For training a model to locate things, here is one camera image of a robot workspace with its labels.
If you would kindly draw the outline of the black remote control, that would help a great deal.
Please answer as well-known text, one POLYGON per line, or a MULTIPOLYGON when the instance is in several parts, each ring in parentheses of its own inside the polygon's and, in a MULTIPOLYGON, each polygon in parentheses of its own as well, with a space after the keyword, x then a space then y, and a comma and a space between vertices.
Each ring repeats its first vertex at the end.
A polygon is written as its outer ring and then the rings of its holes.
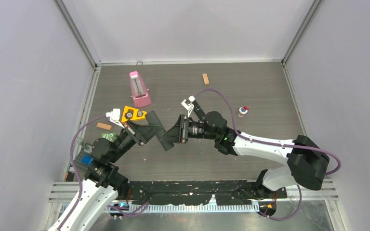
POLYGON ((159 117, 157 116, 156 112, 155 111, 148 112, 145 118, 150 125, 155 125, 159 127, 159 131, 156 133, 156 137, 159 139, 165 133, 166 130, 163 124, 161 123, 159 117))

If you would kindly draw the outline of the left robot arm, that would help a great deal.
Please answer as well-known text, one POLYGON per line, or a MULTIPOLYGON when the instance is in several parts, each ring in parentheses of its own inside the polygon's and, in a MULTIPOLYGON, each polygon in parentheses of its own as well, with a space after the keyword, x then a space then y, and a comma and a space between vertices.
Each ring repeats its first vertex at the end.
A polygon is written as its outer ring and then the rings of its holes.
POLYGON ((114 163, 134 145, 148 143, 163 129, 160 122, 147 125, 127 121, 114 141, 98 138, 92 151, 82 158, 88 166, 79 189, 65 212, 49 228, 51 231, 88 231, 115 199, 128 195, 128 179, 118 172, 114 163))

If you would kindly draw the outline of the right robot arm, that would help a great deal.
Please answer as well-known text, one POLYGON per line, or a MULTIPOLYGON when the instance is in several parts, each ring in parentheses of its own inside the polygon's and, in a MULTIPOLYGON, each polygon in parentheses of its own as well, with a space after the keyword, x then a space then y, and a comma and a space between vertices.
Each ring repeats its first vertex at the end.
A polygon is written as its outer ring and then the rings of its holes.
POLYGON ((190 138, 214 140, 215 149, 225 155, 254 156, 283 164, 277 169, 261 171, 255 186, 257 194, 264 198, 280 188, 296 184, 320 190, 330 161, 306 136, 273 140, 246 133, 238 135, 217 111, 208 112, 202 121, 179 115, 171 129, 158 135, 165 150, 175 143, 187 143, 190 138))

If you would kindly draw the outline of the yellow triangular holder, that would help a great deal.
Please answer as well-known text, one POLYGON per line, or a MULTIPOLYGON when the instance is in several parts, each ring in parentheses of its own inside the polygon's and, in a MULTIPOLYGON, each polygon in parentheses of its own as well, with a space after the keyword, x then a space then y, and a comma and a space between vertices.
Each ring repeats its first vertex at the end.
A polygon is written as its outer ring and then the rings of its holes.
POLYGON ((143 111, 143 110, 140 110, 140 109, 137 109, 137 108, 133 108, 133 107, 130 107, 130 106, 125 106, 124 109, 123 109, 123 115, 122 115, 122 118, 121 118, 121 122, 125 123, 128 120, 131 120, 131 121, 144 120, 146 114, 147 114, 146 111, 143 111))

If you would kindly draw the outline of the green toy block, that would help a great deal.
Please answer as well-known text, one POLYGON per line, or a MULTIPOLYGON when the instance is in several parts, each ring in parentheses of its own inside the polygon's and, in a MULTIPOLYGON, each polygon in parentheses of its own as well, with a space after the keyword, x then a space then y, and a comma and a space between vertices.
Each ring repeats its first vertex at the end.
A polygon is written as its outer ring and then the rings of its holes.
POLYGON ((117 135, 116 133, 104 132, 101 134, 101 138, 105 138, 109 140, 110 142, 114 142, 117 139, 117 135))

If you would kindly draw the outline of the pink metronome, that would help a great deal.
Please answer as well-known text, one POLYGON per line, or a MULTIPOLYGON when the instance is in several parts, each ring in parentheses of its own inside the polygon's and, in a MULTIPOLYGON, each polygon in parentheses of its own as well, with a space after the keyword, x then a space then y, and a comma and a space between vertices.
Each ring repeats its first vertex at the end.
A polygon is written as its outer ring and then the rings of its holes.
POLYGON ((132 99, 135 107, 145 107, 152 103, 141 75, 137 71, 129 73, 132 99))

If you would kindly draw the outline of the orange wooden block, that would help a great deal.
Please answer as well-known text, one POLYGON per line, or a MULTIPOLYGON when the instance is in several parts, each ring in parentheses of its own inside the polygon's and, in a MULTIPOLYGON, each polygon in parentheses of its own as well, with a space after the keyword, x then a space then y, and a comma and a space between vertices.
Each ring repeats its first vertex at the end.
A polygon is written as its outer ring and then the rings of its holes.
POLYGON ((104 130, 111 130, 112 129, 111 125, 105 124, 105 123, 100 123, 100 122, 97 123, 96 127, 100 128, 100 129, 104 129, 104 130))

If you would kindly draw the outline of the blue lego brick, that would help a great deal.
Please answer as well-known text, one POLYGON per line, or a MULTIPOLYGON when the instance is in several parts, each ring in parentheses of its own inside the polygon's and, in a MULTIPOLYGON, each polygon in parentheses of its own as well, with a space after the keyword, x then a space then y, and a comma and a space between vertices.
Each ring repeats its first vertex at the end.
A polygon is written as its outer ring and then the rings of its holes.
POLYGON ((82 159, 81 159, 81 162, 83 163, 83 164, 86 164, 86 165, 90 165, 92 162, 93 162, 93 158, 91 157, 91 156, 88 156, 88 155, 84 155, 83 157, 82 157, 82 159))

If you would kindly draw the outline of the small red white blue toy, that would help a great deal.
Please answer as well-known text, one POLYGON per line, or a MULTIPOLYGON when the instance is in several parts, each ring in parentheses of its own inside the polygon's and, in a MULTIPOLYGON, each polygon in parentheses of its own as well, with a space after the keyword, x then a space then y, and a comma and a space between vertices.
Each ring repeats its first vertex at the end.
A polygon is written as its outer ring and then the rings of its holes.
POLYGON ((238 116, 239 117, 244 117, 244 115, 249 111, 249 107, 247 106, 243 106, 243 107, 240 107, 239 110, 238 110, 238 116))

